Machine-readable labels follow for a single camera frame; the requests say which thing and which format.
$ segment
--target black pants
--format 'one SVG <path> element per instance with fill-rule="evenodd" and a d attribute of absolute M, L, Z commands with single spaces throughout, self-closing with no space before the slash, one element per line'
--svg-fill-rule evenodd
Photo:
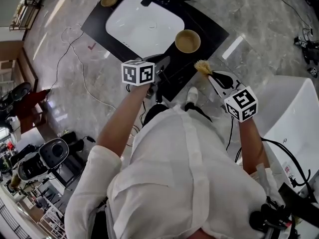
<path fill-rule="evenodd" d="M 197 111 L 198 113 L 202 114 L 205 118 L 207 118 L 210 122 L 211 122 L 211 119 L 209 116 L 207 116 L 202 110 L 201 108 L 195 106 L 193 103 L 187 103 L 185 105 L 185 112 L 188 111 L 189 109 L 191 110 L 195 110 Z M 161 113 L 161 112 L 164 112 L 168 110 L 168 107 L 166 107 L 165 105 L 162 105 L 162 104 L 157 104 L 157 105 L 154 105 L 150 110 L 149 112 L 146 114 L 145 116 L 145 120 L 144 120 L 144 123 L 143 123 L 143 126 L 145 126 L 147 123 L 149 123 L 151 121 L 151 119 L 153 119 L 157 114 Z"/>

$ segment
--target person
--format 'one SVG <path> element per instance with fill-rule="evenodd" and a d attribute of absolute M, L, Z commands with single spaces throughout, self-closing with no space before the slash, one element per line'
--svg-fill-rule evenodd
<path fill-rule="evenodd" d="M 184 111 L 164 104 L 149 110 L 131 156 L 123 157 L 149 87 L 134 88 L 101 131 L 66 209 L 68 239 L 91 237 L 106 196 L 100 238 L 261 238 L 249 225 L 250 214 L 266 202 L 256 165 L 266 167 L 272 192 L 277 186 L 254 121 L 239 123 L 242 168 L 196 106 L 192 87 Z"/>

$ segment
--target white shirt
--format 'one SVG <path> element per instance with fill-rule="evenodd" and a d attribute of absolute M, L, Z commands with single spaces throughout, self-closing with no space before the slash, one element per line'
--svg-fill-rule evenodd
<path fill-rule="evenodd" d="M 68 239 L 90 238 L 106 195 L 118 239 L 187 238 L 199 228 L 216 239 L 263 236 L 249 217 L 265 203 L 264 189 L 227 156 L 213 124 L 193 110 L 174 107 L 155 116 L 123 163 L 104 147 L 92 148 L 66 210 Z"/>

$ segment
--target white bathtub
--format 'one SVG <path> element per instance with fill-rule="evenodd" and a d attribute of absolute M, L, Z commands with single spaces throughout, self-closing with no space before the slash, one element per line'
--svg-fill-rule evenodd
<path fill-rule="evenodd" d="M 312 81 L 275 76 L 257 98 L 259 113 L 254 120 L 260 135 L 282 143 L 296 157 L 306 177 L 311 170 L 312 178 L 319 170 L 319 101 Z M 303 183 L 286 153 L 271 143 L 269 147 L 266 151 L 271 152 L 269 155 L 281 172 L 288 164 L 296 181 Z"/>

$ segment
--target black countertop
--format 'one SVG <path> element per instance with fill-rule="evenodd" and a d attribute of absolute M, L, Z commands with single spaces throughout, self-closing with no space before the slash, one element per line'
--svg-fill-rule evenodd
<path fill-rule="evenodd" d="M 121 1 L 118 0 L 112 7 L 103 7 L 99 2 L 84 22 L 82 30 L 122 62 L 126 62 L 136 59 L 138 55 L 109 35 L 105 29 L 107 19 Z M 180 52 L 175 43 L 165 52 L 170 56 L 170 65 L 165 69 L 164 75 L 160 75 L 159 88 L 163 96 L 171 101 L 196 73 L 194 63 L 200 59 L 208 59 L 227 38 L 228 33 L 209 17 L 185 2 L 171 1 L 168 4 L 160 5 L 183 19 L 185 29 L 194 30 L 201 39 L 201 46 L 194 53 Z"/>

